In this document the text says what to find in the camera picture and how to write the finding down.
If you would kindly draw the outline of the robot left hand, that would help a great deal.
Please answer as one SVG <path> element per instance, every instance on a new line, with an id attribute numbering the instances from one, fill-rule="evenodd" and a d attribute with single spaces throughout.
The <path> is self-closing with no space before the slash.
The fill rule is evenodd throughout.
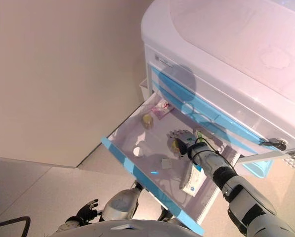
<path id="1" fill-rule="evenodd" d="M 98 199 L 91 200 L 77 212 L 76 217 L 81 225 L 97 217 L 98 211 L 96 207 L 98 206 L 98 201 Z"/>

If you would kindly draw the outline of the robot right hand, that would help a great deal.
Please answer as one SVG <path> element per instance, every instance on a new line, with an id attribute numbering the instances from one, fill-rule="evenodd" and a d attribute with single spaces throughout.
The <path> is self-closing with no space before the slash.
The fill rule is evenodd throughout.
<path id="1" fill-rule="evenodd" d="M 188 158 L 188 152 L 192 155 L 200 151 L 199 147 L 195 147 L 197 138 L 189 130 L 174 130 L 167 134 L 167 145 L 169 150 L 177 159 Z"/>

